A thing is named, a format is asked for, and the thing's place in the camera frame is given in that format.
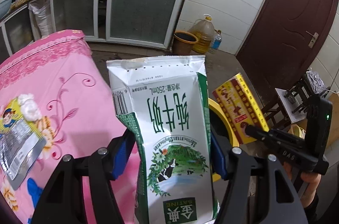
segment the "cooking oil jug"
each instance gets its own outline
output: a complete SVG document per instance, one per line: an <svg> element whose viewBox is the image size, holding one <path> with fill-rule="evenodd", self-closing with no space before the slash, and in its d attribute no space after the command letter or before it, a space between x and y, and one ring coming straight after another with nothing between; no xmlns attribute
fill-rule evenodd
<svg viewBox="0 0 339 224"><path fill-rule="evenodd" d="M198 38L198 43L193 46L193 50L205 54L211 42L214 40L214 26L212 23L212 17L205 14L205 19L199 21L194 25L189 32L194 34Z"/></svg>

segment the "screw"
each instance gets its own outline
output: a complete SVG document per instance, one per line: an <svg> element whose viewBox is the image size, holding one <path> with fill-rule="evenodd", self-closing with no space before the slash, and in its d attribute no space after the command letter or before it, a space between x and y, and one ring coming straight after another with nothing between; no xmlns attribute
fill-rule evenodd
<svg viewBox="0 0 339 224"><path fill-rule="evenodd" d="M100 149L98 149L98 153L100 155L105 155L107 153L107 148L101 147Z"/></svg>
<svg viewBox="0 0 339 224"><path fill-rule="evenodd" d="M269 154L269 155L268 155L268 159L269 159L270 161L272 161L272 162L277 161L277 157L276 157L274 154Z"/></svg>
<svg viewBox="0 0 339 224"><path fill-rule="evenodd" d="M62 160L64 162L69 162L72 159L72 156L70 156L69 154L66 154L62 157Z"/></svg>
<svg viewBox="0 0 339 224"><path fill-rule="evenodd" d="M232 152L235 153L235 154L240 154L242 152L242 150L239 147L234 147L234 148L232 148Z"/></svg>

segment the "wooden door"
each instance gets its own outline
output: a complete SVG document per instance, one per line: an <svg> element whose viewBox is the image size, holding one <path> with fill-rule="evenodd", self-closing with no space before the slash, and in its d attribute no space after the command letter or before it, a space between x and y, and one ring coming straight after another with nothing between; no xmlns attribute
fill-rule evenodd
<svg viewBox="0 0 339 224"><path fill-rule="evenodd" d="M290 89L323 45L338 0L266 0L237 59L263 104ZM313 47L313 34L319 34Z"/></svg>

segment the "pink bedsheet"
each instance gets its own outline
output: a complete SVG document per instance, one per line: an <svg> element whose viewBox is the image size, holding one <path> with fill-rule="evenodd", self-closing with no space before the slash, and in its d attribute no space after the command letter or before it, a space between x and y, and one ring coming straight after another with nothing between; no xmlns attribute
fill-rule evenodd
<svg viewBox="0 0 339 224"><path fill-rule="evenodd" d="M47 144L18 190L11 188L0 168L1 193L25 224L34 212L28 193L29 178L44 188L63 155L69 153L74 158L91 155L125 131L115 117L110 87L91 58L82 31L53 33L0 65L0 111L11 99L28 93L34 94L42 112L43 118L37 125ZM125 172L111 183L125 223L134 222L139 162L134 147ZM88 223L95 223L87 179L84 179L84 201Z"/></svg>

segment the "human hand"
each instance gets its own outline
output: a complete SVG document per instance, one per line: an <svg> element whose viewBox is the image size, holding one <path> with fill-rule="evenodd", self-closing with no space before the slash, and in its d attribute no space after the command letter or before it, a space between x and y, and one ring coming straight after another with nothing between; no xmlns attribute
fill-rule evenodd
<svg viewBox="0 0 339 224"><path fill-rule="evenodd" d="M292 166L289 163L284 162L283 165L287 176L289 179L292 179ZM319 173L301 173L301 180L306 183L309 183L303 196L300 198L301 204L304 208L308 207L316 195L316 189L320 183L321 175Z"/></svg>

